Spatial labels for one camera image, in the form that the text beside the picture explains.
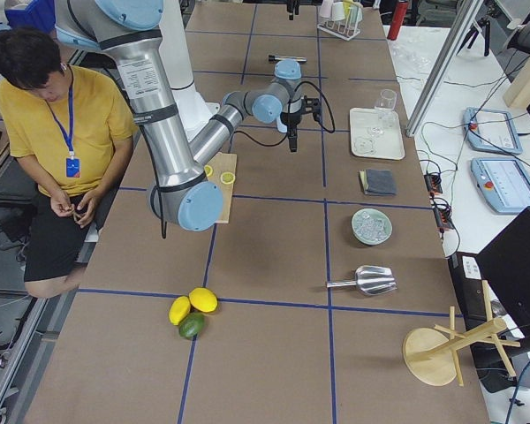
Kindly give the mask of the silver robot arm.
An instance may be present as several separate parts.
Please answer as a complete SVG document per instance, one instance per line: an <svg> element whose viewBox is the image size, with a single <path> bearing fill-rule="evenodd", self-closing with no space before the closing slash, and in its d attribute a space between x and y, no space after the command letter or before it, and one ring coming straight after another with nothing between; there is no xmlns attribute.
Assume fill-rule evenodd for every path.
<svg viewBox="0 0 530 424"><path fill-rule="evenodd" d="M204 102L193 81L178 1L57 1L58 40L107 55L116 64L155 172L148 202L162 224L204 231L220 217L223 195L205 164L246 117L283 124L291 151L305 114L319 120L319 100L302 94L299 63L276 63L263 89Z"/></svg>

